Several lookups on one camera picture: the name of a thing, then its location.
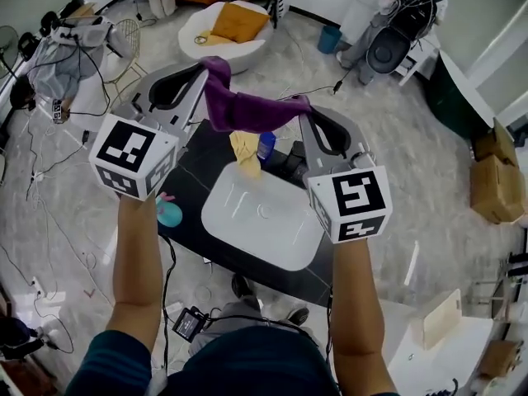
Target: orange cushion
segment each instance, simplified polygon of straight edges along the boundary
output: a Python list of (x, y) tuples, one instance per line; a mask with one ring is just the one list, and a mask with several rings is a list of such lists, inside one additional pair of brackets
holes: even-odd
[(223, 36), (239, 44), (251, 41), (270, 19), (269, 15), (225, 3), (211, 35)]

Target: blue shirt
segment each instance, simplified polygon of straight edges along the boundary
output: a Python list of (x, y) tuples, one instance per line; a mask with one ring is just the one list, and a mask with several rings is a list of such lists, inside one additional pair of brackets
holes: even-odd
[[(66, 396), (143, 396), (151, 378), (147, 348), (122, 332), (96, 336)], [(160, 396), (339, 395), (318, 348), (306, 337), (256, 326), (218, 337), (168, 377)]]

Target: purple cloth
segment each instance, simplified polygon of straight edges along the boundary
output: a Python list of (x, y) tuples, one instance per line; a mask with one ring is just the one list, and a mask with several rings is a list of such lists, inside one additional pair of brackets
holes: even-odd
[(235, 94), (229, 90), (231, 69), (228, 62), (220, 57), (206, 57), (201, 62), (209, 70), (205, 100), (214, 130), (244, 130), (254, 134), (272, 132), (312, 110), (306, 96), (275, 101), (243, 92)]

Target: marble floor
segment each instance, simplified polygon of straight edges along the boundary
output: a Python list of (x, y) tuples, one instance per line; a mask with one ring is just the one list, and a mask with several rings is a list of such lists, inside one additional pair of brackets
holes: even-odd
[[(148, 9), (141, 6), (141, 10), (148, 17)], [(177, 32), (196, 10), (181, 7), (168, 19), (141, 30), (139, 62), (147, 71), (182, 59)], [(133, 17), (134, 7), (130, 2), (120, 3), (107, 16), (113, 20)], [(317, 51), (320, 29), (316, 21), (288, 13), (265, 59), (234, 77), (232, 89), (278, 98), (333, 85), (343, 71), (331, 55)], [(469, 146), (433, 117), (420, 82), (413, 78), (400, 87), (398, 78), (387, 76), (363, 87), (352, 73), (335, 96), (328, 91), (311, 93), (310, 101), (355, 120), (378, 164), (388, 170), (394, 213), (383, 236), (370, 239), (380, 298), (416, 307), (443, 290), (460, 287), (466, 295), (473, 280), (495, 277), (498, 260), (521, 249), (522, 229), (491, 225), (469, 208)], [(44, 103), (31, 118), (17, 112), (9, 129), (7, 171), (0, 187), (0, 243), (25, 278), (2, 253), (0, 280), (13, 298), (17, 315), (33, 327), (43, 324), (65, 351), (72, 347), (63, 324), (68, 329), (73, 354), (48, 349), (36, 354), (63, 389), (111, 314), (117, 200), (96, 184), (86, 149), (34, 184), (26, 200), (35, 161), (28, 132), (39, 154), (35, 169), (43, 171), (79, 147), (82, 131), (70, 123), (51, 126), (49, 107)], [(278, 148), (288, 152), (293, 139), (299, 138), (299, 126), (293, 121), (277, 134), (281, 138)], [(416, 266), (405, 284), (417, 245)], [(170, 252), (161, 240), (160, 247), (168, 268)], [(175, 247), (177, 268), (168, 286), (168, 305), (196, 305), (209, 311), (234, 300), (229, 271), (206, 265), (195, 253)], [(33, 276), (46, 298), (35, 300), (35, 292), (25, 282)], [(258, 290), (263, 311), (271, 318), (284, 317), (303, 303), (262, 286)], [(307, 325), (325, 343), (325, 309), (313, 305), (310, 309)], [(175, 333), (169, 336), (170, 369), (180, 370), (187, 358), (187, 344)], [(161, 365), (163, 345), (160, 329), (153, 369)]]

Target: bottle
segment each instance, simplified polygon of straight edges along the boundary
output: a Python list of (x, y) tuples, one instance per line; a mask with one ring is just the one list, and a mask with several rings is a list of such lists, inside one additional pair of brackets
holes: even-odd
[(273, 153), (276, 136), (273, 132), (264, 132), (258, 141), (257, 157), (261, 163), (265, 163)]

